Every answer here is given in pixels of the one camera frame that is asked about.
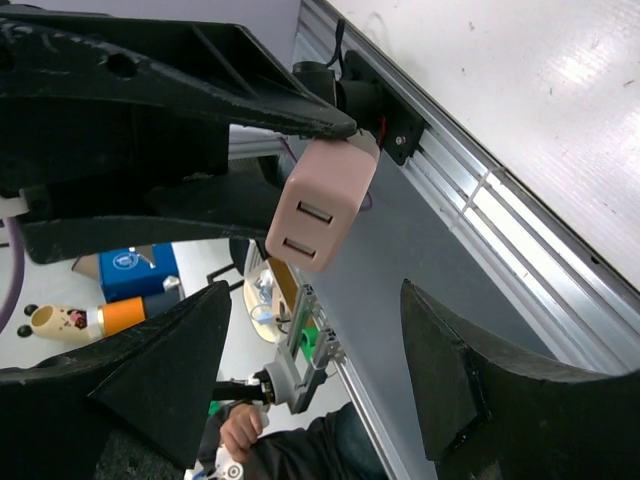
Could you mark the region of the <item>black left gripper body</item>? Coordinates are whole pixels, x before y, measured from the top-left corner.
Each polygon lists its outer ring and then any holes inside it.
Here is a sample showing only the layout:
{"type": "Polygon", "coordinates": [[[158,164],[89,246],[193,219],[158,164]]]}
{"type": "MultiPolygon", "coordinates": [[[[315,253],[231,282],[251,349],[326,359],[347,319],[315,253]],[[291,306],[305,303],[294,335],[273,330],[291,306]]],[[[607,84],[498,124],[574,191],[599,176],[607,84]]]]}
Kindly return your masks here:
{"type": "Polygon", "coordinates": [[[229,98],[180,92],[156,102],[1,96],[1,195],[60,189],[90,198],[137,194],[227,169],[229,98]]]}

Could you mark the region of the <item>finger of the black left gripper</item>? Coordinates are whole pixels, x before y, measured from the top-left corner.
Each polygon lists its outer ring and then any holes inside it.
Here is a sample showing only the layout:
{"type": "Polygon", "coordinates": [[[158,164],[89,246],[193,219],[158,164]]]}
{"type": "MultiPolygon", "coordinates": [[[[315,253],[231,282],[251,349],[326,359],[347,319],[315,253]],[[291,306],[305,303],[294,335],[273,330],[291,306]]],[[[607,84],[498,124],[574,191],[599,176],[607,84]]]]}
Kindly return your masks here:
{"type": "Polygon", "coordinates": [[[357,125],[244,26],[1,10],[1,94],[137,104],[327,139],[357,125]]]}
{"type": "Polygon", "coordinates": [[[259,176],[228,174],[149,192],[111,205],[91,196],[67,201],[50,219],[20,222],[38,264],[134,246],[218,238],[264,239],[281,190],[259,176]]]}

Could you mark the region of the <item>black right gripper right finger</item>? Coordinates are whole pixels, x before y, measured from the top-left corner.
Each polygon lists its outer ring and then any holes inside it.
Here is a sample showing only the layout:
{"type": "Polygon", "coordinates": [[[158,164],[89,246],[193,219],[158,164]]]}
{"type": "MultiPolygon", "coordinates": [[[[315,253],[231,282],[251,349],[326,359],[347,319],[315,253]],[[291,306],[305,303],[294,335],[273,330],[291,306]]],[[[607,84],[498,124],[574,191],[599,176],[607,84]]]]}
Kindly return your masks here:
{"type": "Polygon", "coordinates": [[[426,458],[441,479],[635,479],[639,375],[570,366],[401,287],[426,458]]]}

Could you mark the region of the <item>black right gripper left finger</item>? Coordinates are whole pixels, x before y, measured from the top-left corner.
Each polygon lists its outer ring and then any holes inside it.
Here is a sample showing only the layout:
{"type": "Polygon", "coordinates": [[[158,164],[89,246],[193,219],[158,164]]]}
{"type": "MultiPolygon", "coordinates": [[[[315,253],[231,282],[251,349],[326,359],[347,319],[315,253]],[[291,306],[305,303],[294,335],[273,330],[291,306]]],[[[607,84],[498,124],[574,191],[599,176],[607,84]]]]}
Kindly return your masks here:
{"type": "Polygon", "coordinates": [[[220,281],[88,346],[1,372],[5,479],[179,479],[193,467],[230,320],[220,281]]]}

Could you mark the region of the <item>brown cube charger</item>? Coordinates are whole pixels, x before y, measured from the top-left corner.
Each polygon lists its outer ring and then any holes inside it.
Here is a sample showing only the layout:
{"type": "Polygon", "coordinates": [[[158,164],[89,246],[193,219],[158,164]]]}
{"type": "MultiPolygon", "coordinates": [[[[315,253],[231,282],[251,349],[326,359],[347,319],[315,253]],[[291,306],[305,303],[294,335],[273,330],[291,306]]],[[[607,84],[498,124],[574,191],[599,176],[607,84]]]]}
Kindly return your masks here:
{"type": "Polygon", "coordinates": [[[346,140],[312,140],[288,176],[267,237],[274,258],[320,272],[351,229],[380,158],[363,129],[346,140]]]}

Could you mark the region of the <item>person's hand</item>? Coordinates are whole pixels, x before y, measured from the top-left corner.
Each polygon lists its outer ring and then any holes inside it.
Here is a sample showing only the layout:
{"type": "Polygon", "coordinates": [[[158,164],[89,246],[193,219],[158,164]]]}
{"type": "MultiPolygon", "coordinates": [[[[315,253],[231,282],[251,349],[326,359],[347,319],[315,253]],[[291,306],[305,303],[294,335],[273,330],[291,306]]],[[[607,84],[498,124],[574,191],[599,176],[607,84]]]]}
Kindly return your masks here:
{"type": "Polygon", "coordinates": [[[263,428],[259,408],[253,404],[239,404],[230,410],[220,428],[221,444],[234,461],[244,463],[263,428]]]}

